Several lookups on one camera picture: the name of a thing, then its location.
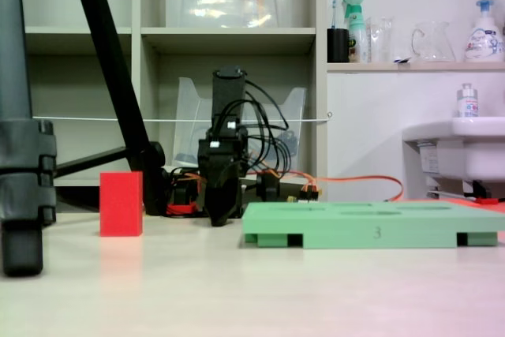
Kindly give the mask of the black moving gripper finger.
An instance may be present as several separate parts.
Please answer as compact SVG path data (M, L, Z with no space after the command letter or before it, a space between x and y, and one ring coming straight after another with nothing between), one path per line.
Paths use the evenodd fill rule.
M210 189L224 186L231 178L237 178L239 162L232 156L210 156L203 161L203 176Z

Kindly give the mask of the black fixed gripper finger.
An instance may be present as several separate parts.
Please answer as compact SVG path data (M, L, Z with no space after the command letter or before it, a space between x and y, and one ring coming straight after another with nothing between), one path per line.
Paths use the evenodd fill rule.
M205 189L205 210L213 227L222 227L241 207L239 177L228 179L223 187Z

